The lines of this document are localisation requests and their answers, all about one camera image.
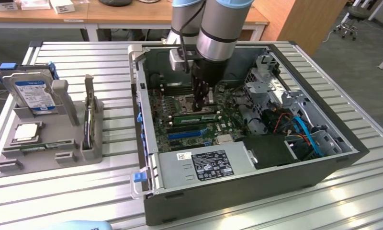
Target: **blue cable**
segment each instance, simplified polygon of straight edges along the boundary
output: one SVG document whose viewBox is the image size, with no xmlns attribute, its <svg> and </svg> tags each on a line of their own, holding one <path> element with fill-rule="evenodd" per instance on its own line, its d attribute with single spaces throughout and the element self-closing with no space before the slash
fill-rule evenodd
<svg viewBox="0 0 383 230">
<path fill-rule="evenodd" d="M 304 123 L 304 120 L 303 120 L 299 116 L 296 116 L 295 119 L 299 121 L 299 123 L 300 123 L 300 125 L 301 125 L 301 127 L 303 127 L 303 129 L 304 129 L 304 131 L 305 131 L 305 134 L 307 134 L 307 136 L 308 136 L 308 139 L 309 139 L 309 141 L 312 142 L 312 145 L 313 145 L 313 147 L 315 147 L 316 153 L 317 153 L 320 156 L 324 157 L 324 154 L 321 153 L 320 147 L 319 147 L 319 145 L 316 144 L 315 139 L 313 139 L 313 137 L 312 137 L 312 135 L 311 135 L 311 133 L 309 133 L 309 131 L 308 131 L 308 127 L 307 127 L 307 125 L 305 125 L 305 123 Z"/>
</svg>

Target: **stool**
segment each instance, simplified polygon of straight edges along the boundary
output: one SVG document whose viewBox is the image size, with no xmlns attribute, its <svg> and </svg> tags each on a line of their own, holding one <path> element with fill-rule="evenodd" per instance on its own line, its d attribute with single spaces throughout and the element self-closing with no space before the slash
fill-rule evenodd
<svg viewBox="0 0 383 230">
<path fill-rule="evenodd" d="M 345 38 L 345 35 L 348 32 L 350 32 L 350 35 L 353 36 L 352 39 L 354 41 L 358 36 L 358 28 L 354 26 L 354 24 L 357 21 L 360 22 L 370 17 L 370 11 L 361 6 L 350 6 L 348 8 L 348 12 L 350 13 L 348 20 L 336 27 L 334 32 L 344 29 L 345 32 L 342 34 L 342 38 Z"/>
</svg>

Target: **gray parts tray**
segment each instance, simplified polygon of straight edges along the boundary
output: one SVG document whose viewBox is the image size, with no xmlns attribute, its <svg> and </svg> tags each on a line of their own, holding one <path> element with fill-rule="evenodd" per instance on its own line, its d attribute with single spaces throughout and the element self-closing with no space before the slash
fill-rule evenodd
<svg viewBox="0 0 383 230">
<path fill-rule="evenodd" d="M 99 103 L 94 149 L 83 150 L 86 104 L 75 102 L 79 126 L 72 126 L 68 115 L 50 114 L 36 118 L 16 116 L 0 156 L 0 177 L 75 167 L 103 161 L 104 105 Z M 20 125 L 38 124 L 32 140 L 15 142 Z"/>
</svg>

